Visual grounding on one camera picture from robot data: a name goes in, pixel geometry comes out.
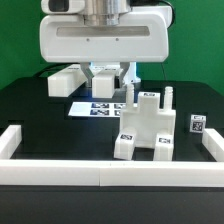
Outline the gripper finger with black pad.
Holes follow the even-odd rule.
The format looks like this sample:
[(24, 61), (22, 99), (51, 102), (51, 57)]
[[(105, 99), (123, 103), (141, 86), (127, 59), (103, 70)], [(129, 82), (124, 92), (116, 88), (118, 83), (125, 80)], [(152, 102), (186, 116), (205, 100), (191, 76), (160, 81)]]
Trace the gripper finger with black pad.
[(129, 62), (121, 62), (120, 63), (120, 68), (119, 68), (119, 73), (115, 77), (115, 86), (117, 88), (122, 88), (123, 87), (123, 79), (129, 70), (130, 63)]
[(91, 81), (92, 78), (94, 77), (91, 69), (90, 69), (90, 63), (89, 62), (83, 62), (80, 64), (81, 70), (84, 73), (84, 75), (86, 76), (88, 81)]

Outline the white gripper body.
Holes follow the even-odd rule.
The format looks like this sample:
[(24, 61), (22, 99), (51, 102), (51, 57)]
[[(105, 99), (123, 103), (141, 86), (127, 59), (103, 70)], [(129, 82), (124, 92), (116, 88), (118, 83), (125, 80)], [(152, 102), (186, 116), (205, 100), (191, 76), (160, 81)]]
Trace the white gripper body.
[(41, 0), (40, 51), (48, 62), (162, 62), (170, 5), (130, 0)]

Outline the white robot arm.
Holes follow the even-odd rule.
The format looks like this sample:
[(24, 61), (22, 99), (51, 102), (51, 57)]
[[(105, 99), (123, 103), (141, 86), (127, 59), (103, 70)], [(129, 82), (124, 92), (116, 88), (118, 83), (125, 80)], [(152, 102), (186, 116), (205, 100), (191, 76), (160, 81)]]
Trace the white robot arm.
[(81, 65), (88, 80), (92, 63), (163, 62), (168, 29), (175, 19), (166, 0), (41, 0), (40, 52), (48, 62)]

